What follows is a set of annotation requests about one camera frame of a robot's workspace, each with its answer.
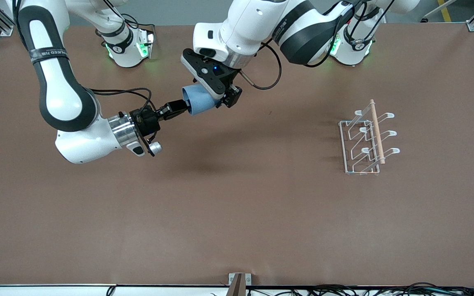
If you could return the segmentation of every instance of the brown tabletop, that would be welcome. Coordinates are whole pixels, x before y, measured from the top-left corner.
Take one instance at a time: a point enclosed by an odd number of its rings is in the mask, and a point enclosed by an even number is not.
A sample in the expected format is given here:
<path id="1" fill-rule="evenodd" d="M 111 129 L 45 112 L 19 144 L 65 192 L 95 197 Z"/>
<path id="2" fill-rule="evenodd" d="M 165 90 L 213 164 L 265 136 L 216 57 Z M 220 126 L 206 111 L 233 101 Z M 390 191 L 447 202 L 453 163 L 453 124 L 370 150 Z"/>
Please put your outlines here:
<path id="1" fill-rule="evenodd" d="M 148 86 L 160 106 L 192 76 L 192 27 L 158 28 L 159 60 L 122 69 L 94 28 L 70 28 L 77 79 Z M 356 67 L 283 58 L 281 82 L 239 103 L 162 123 L 157 157 L 128 150 L 64 160 L 38 110 L 16 36 L 0 41 L 0 283 L 474 285 L 474 33 L 464 24 L 386 24 Z M 245 69 L 277 75 L 261 51 Z M 337 122 L 374 99 L 401 154 L 380 176 L 348 176 Z M 139 97 L 100 97 L 103 114 Z"/>

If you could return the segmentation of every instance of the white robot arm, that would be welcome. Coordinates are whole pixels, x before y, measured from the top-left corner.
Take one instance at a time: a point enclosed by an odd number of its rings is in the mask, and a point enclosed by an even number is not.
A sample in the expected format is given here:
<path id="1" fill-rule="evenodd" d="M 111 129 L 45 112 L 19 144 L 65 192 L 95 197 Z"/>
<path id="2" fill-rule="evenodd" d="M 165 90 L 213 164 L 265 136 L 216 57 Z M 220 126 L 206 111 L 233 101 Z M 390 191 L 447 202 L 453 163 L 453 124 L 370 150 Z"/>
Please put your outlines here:
<path id="1" fill-rule="evenodd" d="M 369 0 L 359 8 L 349 24 L 337 34 L 331 56 L 345 65 L 356 65 L 369 54 L 372 37 L 387 11 L 406 14 L 420 0 Z"/>
<path id="2" fill-rule="evenodd" d="M 203 87 L 183 88 L 190 113 L 233 106 L 242 93 L 233 79 L 269 36 L 294 64 L 310 66 L 325 52 L 328 57 L 331 41 L 361 2 L 342 0 L 321 14 L 308 0 L 234 0 L 224 22 L 196 24 L 193 49 L 185 49 L 181 57 Z"/>
<path id="3" fill-rule="evenodd" d="M 143 32 L 126 25 L 120 14 L 96 0 L 23 0 L 15 8 L 18 30 L 27 48 L 40 84 L 39 109 L 45 121 L 58 130 L 56 147 L 72 163 L 86 163 L 126 147 L 138 156 L 144 147 L 154 156 L 162 149 L 144 137 L 160 129 L 159 121 L 187 109 L 182 100 L 156 110 L 146 104 L 131 112 L 104 118 L 94 92 L 81 86 L 73 75 L 63 33 L 69 26 L 68 11 L 88 19 L 111 46 L 120 66 L 135 66 L 145 56 Z"/>

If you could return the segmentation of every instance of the wooden dowel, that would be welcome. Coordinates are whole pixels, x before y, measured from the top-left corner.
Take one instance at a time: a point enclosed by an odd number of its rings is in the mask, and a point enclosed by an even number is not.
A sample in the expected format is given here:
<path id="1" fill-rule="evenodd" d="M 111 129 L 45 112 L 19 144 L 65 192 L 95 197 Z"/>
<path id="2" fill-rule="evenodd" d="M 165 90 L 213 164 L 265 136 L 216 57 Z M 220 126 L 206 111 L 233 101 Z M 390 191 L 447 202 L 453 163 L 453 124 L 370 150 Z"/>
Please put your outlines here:
<path id="1" fill-rule="evenodd" d="M 374 133 L 376 134 L 376 145 L 378 150 L 378 159 L 380 164 L 385 164 L 385 156 L 383 155 L 383 145 L 381 142 L 380 126 L 378 125 L 378 115 L 376 114 L 376 106 L 374 100 L 370 100 L 370 109 L 372 112 L 372 125 L 374 126 Z"/>

